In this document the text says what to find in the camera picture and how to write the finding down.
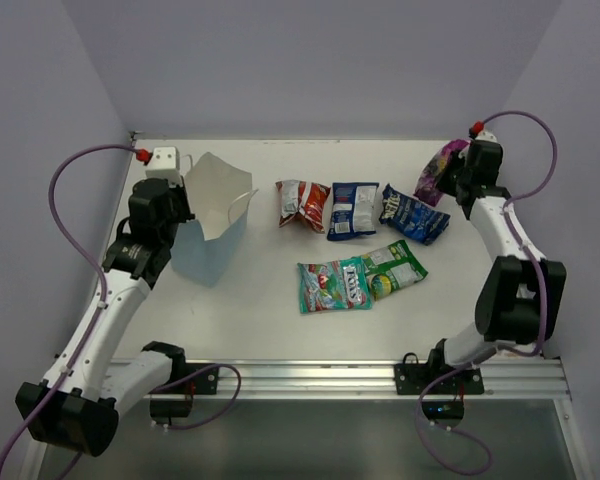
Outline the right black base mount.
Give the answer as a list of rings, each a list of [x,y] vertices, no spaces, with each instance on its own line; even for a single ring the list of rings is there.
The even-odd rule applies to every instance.
[[[483,395],[485,387],[480,369],[467,369],[451,376],[453,368],[443,360],[440,348],[429,352],[426,361],[421,362],[414,352],[408,352],[394,369],[394,383],[398,395],[420,396],[425,394],[442,396],[442,400],[422,401],[422,413],[427,420],[445,427],[456,427],[465,414],[465,397]]]

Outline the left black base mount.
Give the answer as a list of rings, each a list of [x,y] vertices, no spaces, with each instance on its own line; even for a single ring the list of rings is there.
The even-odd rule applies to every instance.
[[[149,414],[157,424],[172,425],[193,411],[197,396],[217,393],[219,367],[211,363],[185,363],[180,372],[149,395]]]

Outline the blue white snack bag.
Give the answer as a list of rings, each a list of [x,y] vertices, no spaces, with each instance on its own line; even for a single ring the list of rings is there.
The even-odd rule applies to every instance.
[[[334,182],[328,241],[345,241],[376,233],[373,214],[377,182]]]

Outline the aluminium rail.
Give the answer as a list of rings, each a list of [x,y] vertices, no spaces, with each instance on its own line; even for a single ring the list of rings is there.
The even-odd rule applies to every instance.
[[[391,400],[397,394],[392,360],[232,360],[239,397],[249,400]],[[496,356],[480,366],[478,400],[563,400],[571,397],[558,360]]]

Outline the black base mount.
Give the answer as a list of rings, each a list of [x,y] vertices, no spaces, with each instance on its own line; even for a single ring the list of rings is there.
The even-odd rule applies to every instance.
[[[193,411],[197,396],[217,393],[219,367],[211,363],[185,363],[180,372],[149,395],[149,414],[157,424],[172,425]]]
[[[480,369],[467,369],[451,376],[453,368],[443,360],[440,348],[429,352],[426,361],[421,362],[414,352],[408,352],[394,369],[394,383],[398,395],[420,396],[425,394],[442,396],[442,400],[422,401],[422,413],[427,420],[445,427],[456,427],[465,414],[465,397],[483,395],[485,387]]]

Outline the teal candy bag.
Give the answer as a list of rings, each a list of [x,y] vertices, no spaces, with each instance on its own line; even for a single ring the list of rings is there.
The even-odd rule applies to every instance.
[[[301,314],[372,308],[360,257],[327,263],[298,263],[297,269]]]

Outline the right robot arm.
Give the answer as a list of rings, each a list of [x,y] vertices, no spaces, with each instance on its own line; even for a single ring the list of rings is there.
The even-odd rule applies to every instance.
[[[437,392],[460,382],[460,368],[476,366],[500,351],[538,355],[555,329],[566,267],[547,259],[524,231],[509,191],[497,184],[502,160],[497,141],[474,139],[453,154],[438,182],[479,233],[492,265],[473,323],[440,340],[429,353],[425,379]]]

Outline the green snack bag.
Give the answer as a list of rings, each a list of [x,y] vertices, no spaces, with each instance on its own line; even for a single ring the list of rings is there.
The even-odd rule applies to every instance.
[[[361,256],[365,277],[374,300],[424,280],[428,271],[409,249],[398,240]]]

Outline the purple snack bag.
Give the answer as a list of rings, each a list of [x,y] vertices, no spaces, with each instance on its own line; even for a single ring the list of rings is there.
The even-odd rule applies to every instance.
[[[452,154],[463,150],[468,145],[469,142],[465,139],[452,140],[432,157],[422,170],[416,183],[414,195],[418,200],[431,207],[435,207],[438,204],[443,193],[437,189],[437,181],[448,166]]]

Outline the blue kettle chips bag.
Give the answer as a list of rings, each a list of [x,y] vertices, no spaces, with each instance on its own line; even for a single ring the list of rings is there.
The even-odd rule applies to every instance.
[[[379,222],[422,245],[431,245],[449,226],[451,216],[437,211],[390,184],[382,192]]]

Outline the light blue paper bag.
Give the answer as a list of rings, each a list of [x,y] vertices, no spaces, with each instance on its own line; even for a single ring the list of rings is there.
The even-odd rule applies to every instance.
[[[226,271],[247,226],[257,189],[252,174],[207,152],[184,176],[191,212],[178,227],[171,266],[179,275],[206,287]]]

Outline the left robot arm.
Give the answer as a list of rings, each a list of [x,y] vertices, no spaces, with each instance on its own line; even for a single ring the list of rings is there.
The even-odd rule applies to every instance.
[[[122,416],[160,387],[181,390],[188,379],[183,348],[152,341],[119,374],[113,354],[135,312],[171,259],[179,225],[193,219],[181,183],[136,183],[129,214],[100,264],[100,284],[77,330],[37,383],[25,382],[15,403],[31,436],[97,457],[111,444]]]

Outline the red chips bag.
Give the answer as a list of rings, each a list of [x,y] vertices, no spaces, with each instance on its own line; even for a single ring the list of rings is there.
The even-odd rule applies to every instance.
[[[280,202],[280,227],[299,220],[314,232],[325,233],[323,214],[330,187],[314,182],[283,180],[276,182],[276,190]]]

